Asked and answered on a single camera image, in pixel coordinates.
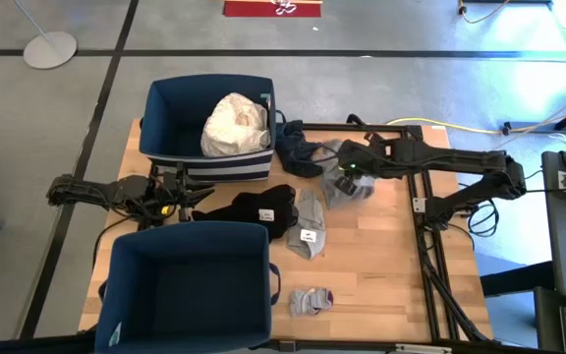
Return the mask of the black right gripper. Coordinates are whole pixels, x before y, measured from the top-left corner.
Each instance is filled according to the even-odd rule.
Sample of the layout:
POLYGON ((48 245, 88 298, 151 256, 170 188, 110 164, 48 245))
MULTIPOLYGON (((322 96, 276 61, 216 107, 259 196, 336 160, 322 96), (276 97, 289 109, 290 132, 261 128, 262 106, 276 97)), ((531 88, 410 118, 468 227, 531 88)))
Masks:
POLYGON ((337 165, 345 176, 335 181, 335 187, 344 194, 354 194, 357 190, 354 178, 381 176, 381 164, 385 161, 386 153, 384 147, 346 140, 336 151, 336 157, 337 165))

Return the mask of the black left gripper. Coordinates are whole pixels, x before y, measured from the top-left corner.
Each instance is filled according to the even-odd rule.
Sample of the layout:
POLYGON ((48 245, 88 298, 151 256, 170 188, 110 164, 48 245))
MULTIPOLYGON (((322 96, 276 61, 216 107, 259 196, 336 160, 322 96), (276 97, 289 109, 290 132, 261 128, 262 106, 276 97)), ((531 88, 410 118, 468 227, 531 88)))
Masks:
POLYGON ((143 203, 146 216, 138 221, 138 229, 161 226, 173 216, 177 216, 179 222, 189 221, 189 207, 196 207, 209 196, 209 193, 197 192, 214 189, 209 183, 187 183, 181 163, 175 168, 152 163, 148 179, 151 190, 146 193, 147 200, 143 203))

